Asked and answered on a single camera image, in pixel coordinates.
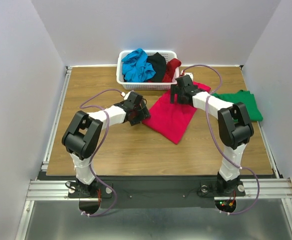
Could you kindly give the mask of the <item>pink red t shirt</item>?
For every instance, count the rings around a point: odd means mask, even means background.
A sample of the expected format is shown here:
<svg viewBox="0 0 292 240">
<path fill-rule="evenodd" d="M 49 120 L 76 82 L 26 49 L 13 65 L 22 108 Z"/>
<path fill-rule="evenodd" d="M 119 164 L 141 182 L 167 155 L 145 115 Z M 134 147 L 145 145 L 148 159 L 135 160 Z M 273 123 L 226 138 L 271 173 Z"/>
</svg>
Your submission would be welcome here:
<svg viewBox="0 0 292 240">
<path fill-rule="evenodd" d="M 144 125 L 160 133 L 174 144 L 182 139 L 197 109 L 187 104 L 170 103 L 171 91 L 166 91 L 150 108 L 150 118 Z"/>
</svg>

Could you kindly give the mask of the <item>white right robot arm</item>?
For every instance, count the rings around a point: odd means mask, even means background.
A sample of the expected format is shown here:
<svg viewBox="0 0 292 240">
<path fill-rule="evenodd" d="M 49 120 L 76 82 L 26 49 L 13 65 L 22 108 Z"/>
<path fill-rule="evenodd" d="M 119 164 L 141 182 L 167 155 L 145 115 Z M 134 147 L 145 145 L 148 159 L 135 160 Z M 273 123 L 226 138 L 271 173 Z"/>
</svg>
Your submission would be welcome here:
<svg viewBox="0 0 292 240">
<path fill-rule="evenodd" d="M 216 192 L 227 195 L 240 182 L 242 155 L 254 128 L 244 103 L 231 103 L 218 99 L 195 85 L 189 75 L 176 78 L 171 85 L 170 103 L 190 105 L 206 113 L 210 134 L 213 134 L 209 116 L 218 121 L 219 137 L 224 149 L 218 146 L 223 159 L 217 174 Z"/>
</svg>

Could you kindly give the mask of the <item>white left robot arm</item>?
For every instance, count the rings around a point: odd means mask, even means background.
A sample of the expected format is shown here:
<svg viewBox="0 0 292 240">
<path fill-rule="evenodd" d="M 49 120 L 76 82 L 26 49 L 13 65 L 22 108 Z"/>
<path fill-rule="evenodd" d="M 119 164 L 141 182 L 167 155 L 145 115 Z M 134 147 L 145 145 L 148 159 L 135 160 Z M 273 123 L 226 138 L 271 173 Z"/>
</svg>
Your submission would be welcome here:
<svg viewBox="0 0 292 240">
<path fill-rule="evenodd" d="M 82 104 L 63 137 L 62 144 L 70 154 L 76 173 L 75 182 L 67 182 L 69 195 L 84 198 L 101 196 L 101 186 L 93 170 L 93 158 L 113 125 L 129 122 L 131 126 L 150 118 L 146 99 L 134 92 L 121 92 L 123 101 L 108 108 Z"/>
</svg>

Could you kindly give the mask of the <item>dark red t shirt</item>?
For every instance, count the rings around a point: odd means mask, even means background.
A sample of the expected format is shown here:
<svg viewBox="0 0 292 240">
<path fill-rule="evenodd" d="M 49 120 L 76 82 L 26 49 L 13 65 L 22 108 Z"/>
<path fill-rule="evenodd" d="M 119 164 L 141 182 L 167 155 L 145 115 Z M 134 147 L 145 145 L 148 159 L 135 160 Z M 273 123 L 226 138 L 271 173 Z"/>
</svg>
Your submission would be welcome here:
<svg viewBox="0 0 292 240">
<path fill-rule="evenodd" d="M 166 63 L 166 72 L 162 80 L 162 83 L 171 83 L 176 69 L 181 65 L 181 61 L 177 58 L 173 58 Z"/>
</svg>

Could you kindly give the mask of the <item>black t shirt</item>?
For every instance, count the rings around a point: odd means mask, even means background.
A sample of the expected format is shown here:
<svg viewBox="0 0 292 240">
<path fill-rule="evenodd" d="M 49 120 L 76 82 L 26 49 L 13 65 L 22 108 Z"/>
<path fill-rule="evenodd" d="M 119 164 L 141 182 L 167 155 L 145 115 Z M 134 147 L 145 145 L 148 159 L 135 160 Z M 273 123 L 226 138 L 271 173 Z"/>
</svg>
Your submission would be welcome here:
<svg viewBox="0 0 292 240">
<path fill-rule="evenodd" d="M 155 74 L 148 82 L 161 83 L 166 72 L 166 60 L 158 52 L 147 57 L 147 62 L 152 65 Z"/>
</svg>

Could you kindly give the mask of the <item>white plastic basket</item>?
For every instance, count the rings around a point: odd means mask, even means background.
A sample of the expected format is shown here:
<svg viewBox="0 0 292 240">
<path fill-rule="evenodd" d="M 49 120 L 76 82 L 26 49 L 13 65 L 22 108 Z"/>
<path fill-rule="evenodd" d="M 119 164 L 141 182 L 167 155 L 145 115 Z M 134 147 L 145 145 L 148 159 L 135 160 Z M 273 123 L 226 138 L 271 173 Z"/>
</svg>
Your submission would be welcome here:
<svg viewBox="0 0 292 240">
<path fill-rule="evenodd" d="M 122 74 L 122 59 L 126 57 L 132 50 L 123 50 L 119 53 L 117 60 L 117 68 L 116 68 L 116 81 L 118 84 L 122 85 L 125 90 L 159 90 L 166 91 L 170 89 L 172 84 L 176 84 L 175 78 L 179 76 L 179 68 L 177 67 L 174 72 L 174 76 L 172 78 L 172 82 L 125 82 L 124 75 Z M 148 56 L 154 55 L 155 53 L 159 53 L 162 55 L 166 62 L 169 62 L 172 59 L 177 59 L 177 54 L 172 50 L 145 50 Z"/>
</svg>

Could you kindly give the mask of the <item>blue t shirt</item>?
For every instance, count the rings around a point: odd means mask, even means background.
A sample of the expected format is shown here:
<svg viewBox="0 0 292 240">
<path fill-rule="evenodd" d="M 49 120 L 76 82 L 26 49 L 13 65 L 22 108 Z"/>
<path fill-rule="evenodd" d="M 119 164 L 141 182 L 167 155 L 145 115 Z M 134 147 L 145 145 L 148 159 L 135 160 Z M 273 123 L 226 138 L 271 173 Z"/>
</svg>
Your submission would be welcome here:
<svg viewBox="0 0 292 240">
<path fill-rule="evenodd" d="M 128 83 L 143 83 L 151 79 L 155 75 L 155 71 L 152 64 L 147 62 L 146 52 L 138 48 L 127 56 L 125 56 L 122 62 L 122 74 L 124 81 Z"/>
</svg>

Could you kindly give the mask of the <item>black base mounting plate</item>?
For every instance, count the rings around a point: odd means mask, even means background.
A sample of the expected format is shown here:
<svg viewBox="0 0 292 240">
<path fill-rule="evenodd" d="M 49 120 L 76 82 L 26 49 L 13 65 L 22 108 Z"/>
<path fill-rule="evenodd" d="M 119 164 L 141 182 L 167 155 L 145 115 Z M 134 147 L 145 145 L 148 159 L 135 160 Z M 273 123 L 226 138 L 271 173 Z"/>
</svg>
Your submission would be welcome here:
<svg viewBox="0 0 292 240">
<path fill-rule="evenodd" d="M 244 197 L 247 188 L 241 180 L 223 187 L 216 176 L 101 176 L 111 189 L 94 181 L 84 186 L 73 176 L 39 176 L 40 181 L 61 182 L 62 195 L 79 201 L 81 210 L 214 208 L 216 199 Z"/>
</svg>

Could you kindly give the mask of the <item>aluminium frame rail left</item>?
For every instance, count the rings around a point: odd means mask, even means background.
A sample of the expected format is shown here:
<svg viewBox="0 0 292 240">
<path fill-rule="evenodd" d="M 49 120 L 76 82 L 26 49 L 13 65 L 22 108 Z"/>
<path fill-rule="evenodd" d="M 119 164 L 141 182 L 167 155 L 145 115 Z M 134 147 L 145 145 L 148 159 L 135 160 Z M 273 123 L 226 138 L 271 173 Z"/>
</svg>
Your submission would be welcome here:
<svg viewBox="0 0 292 240">
<path fill-rule="evenodd" d="M 62 89 L 61 89 L 61 92 L 60 92 L 60 98 L 59 98 L 59 101 L 58 101 L 56 114 L 55 114 L 55 117 L 54 117 L 54 121 L 53 121 L 53 125 L 52 125 L 52 128 L 51 128 L 51 132 L 50 132 L 49 140 L 48 140 L 47 147 L 46 147 L 46 150 L 45 150 L 45 154 L 44 154 L 44 157 L 43 157 L 43 160 L 42 160 L 42 163 L 41 163 L 41 168 L 40 168 L 41 172 L 46 172 L 47 169 L 48 169 L 50 155 L 51 155 L 51 152 L 52 152 L 54 139 L 55 139 L 56 131 L 57 131 L 57 128 L 58 128 L 58 123 L 59 123 L 59 120 L 60 120 L 62 107 L 63 107 L 64 99 L 65 99 L 65 96 L 66 96 L 67 87 L 68 87 L 68 84 L 69 84 L 69 81 L 70 81 L 71 72 L 72 72 L 72 66 L 66 66 L 65 78 L 64 78 L 63 86 L 62 86 Z"/>
</svg>

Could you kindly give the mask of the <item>aluminium frame rail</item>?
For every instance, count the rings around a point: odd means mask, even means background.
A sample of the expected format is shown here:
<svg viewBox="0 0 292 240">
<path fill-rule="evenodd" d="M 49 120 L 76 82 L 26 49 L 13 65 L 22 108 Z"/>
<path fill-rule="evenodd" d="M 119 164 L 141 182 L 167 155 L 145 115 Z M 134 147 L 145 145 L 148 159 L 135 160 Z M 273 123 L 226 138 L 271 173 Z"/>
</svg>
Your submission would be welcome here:
<svg viewBox="0 0 292 240">
<path fill-rule="evenodd" d="M 260 180 L 260 195 L 261 199 L 292 199 L 292 182 L 288 178 L 280 177 L 280 173 L 274 158 L 274 154 L 269 145 L 266 134 L 258 123 L 258 127 L 265 145 L 265 149 L 270 161 L 270 165 L 274 172 L 275 178 L 272 179 L 262 179 Z"/>
<path fill-rule="evenodd" d="M 50 132 L 49 140 L 48 140 L 47 147 L 46 147 L 46 150 L 45 150 L 45 154 L 44 154 L 44 157 L 43 157 L 43 160 L 42 160 L 42 163 L 41 163 L 41 168 L 40 168 L 41 172 L 46 172 L 47 169 L 48 169 L 50 155 L 51 155 L 51 152 L 52 152 L 54 139 L 55 139 L 56 131 L 57 131 L 57 128 L 58 128 L 58 123 L 59 123 L 59 120 L 60 120 L 62 107 L 63 107 L 64 99 L 65 99 L 65 96 L 66 96 L 67 87 L 68 87 L 68 84 L 69 84 L 69 81 L 70 81 L 71 72 L 72 72 L 72 66 L 66 66 L 65 78 L 64 78 L 63 86 L 62 86 L 62 89 L 61 89 L 61 92 L 60 92 L 60 98 L 59 98 L 59 101 L 58 101 L 56 114 L 55 114 L 55 117 L 54 117 L 54 121 L 53 121 L 53 125 L 52 125 L 52 128 L 51 128 L 51 132 Z"/>
</svg>

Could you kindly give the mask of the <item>aluminium frame rail right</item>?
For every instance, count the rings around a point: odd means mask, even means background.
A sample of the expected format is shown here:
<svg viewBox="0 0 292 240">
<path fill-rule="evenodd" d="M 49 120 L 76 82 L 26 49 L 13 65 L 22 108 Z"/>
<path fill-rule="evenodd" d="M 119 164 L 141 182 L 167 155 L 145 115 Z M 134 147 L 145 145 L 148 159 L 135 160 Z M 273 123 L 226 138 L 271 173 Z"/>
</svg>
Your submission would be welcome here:
<svg viewBox="0 0 292 240">
<path fill-rule="evenodd" d="M 265 149 L 270 161 L 270 165 L 274 172 L 275 178 L 272 179 L 262 179 L 260 180 L 260 195 L 261 199 L 292 199 L 292 182 L 288 178 L 280 177 L 280 173 L 274 158 L 274 154 L 269 145 L 266 134 L 258 123 L 258 127 L 265 145 Z"/>
</svg>

